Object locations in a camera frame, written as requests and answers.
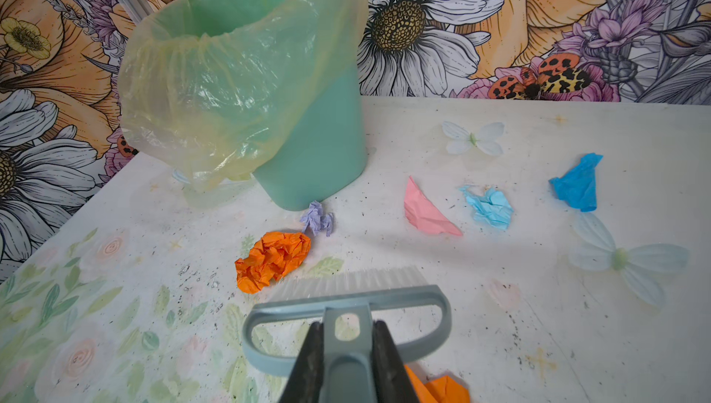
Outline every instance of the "blue crumpled paper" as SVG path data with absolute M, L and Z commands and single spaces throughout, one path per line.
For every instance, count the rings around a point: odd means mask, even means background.
M 308 205 L 307 212 L 304 213 L 299 222 L 304 223 L 302 232 L 306 232 L 310 228 L 314 236 L 318 235 L 321 230 L 326 231 L 327 237 L 330 237 L 331 232 L 333 232 L 333 213 L 324 215 L 324 207 L 318 201 Z
M 602 159 L 601 155 L 588 153 L 580 159 L 580 164 L 570 169 L 562 178 L 553 178 L 549 182 L 553 186 L 558 199 L 581 212 L 592 212 L 597 209 L 597 194 L 595 193 L 595 166 Z
M 467 203 L 474 208 L 472 218 L 475 221 L 484 221 L 493 227 L 506 230 L 511 224 L 513 208 L 504 196 L 503 192 L 490 188 L 484 196 L 477 196 L 467 190 L 469 186 L 460 188 L 464 192 Z

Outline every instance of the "crumpled paper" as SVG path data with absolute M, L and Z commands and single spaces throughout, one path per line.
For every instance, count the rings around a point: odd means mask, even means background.
M 420 403 L 470 403 L 469 391 L 454 381 L 449 375 L 422 384 L 419 378 L 407 365 L 404 369 Z
M 549 180 L 558 199 L 581 212 L 597 209 L 595 192 L 595 166 L 602 159 L 601 155 L 588 153 L 580 159 L 580 164 L 570 169 L 562 178 Z
M 484 196 L 477 196 L 469 192 L 466 185 L 459 190 L 464 192 L 467 203 L 474 208 L 472 218 L 475 221 L 483 221 L 498 229 L 506 230 L 511 224 L 513 209 L 504 196 L 503 192 L 490 188 Z
M 318 201 L 308 205 L 308 210 L 301 217 L 300 222 L 304 223 L 304 228 L 301 231 L 306 232 L 310 228 L 314 236 L 318 235 L 321 230 L 326 231 L 327 237 L 330 237 L 333 232 L 333 213 L 324 215 L 324 206 Z
M 452 224 L 434 204 L 427 199 L 419 187 L 414 183 L 413 177 L 407 182 L 404 191 L 404 215 L 410 224 L 418 230 L 431 235 L 451 233 L 462 236 L 461 230 Z
M 279 281 L 304 262 L 311 250 L 311 239 L 303 233 L 268 232 L 254 243 L 250 256 L 235 261 L 237 287 L 256 293 Z

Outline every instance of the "white bristle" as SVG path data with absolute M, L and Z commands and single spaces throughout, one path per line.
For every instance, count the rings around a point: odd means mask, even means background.
M 363 270 L 323 278 L 285 279 L 271 289 L 269 301 L 287 301 L 320 296 L 347 295 L 403 287 L 426 286 L 417 267 Z

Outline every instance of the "purple crumpled paper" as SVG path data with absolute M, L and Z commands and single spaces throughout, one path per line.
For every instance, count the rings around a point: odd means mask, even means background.
M 324 215 L 324 207 L 318 201 L 308 205 L 308 210 L 301 217 L 300 222 L 304 223 L 304 229 L 301 231 L 306 232 L 310 228 L 314 236 L 321 230 L 326 231 L 327 237 L 330 237 L 333 232 L 333 213 Z

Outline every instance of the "floral tabletop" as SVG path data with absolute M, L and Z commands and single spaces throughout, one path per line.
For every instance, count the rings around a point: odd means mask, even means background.
M 454 327 L 413 370 L 448 373 L 480 403 L 704 401 L 711 168 L 699 161 L 711 157 L 711 114 L 423 101 L 365 101 L 368 167 L 324 201 L 333 234 L 315 237 L 290 275 L 420 267 L 451 301 Z M 467 130 L 503 122 L 503 154 L 447 154 L 443 120 Z M 576 211 L 547 181 L 592 151 L 604 155 L 594 216 L 605 240 L 614 237 L 607 265 L 571 256 L 588 238 L 575 234 Z M 407 222 L 410 175 L 463 237 Z M 511 227 L 473 221 L 462 185 L 506 194 Z M 262 294 L 237 289 L 233 263 L 266 232 L 300 230 L 301 213 L 282 211 L 251 182 L 218 208 L 191 208 L 182 190 L 169 167 L 139 154 L 0 286 L 1 403 L 278 399 L 284 380 L 242 354 L 240 327 Z M 675 275 L 642 272 L 636 249 L 622 249 L 659 242 L 681 248 L 663 259 Z M 396 341 L 437 325 L 429 311 L 383 318 Z M 258 328 L 255 337 L 267 352 L 294 355 L 306 327 Z

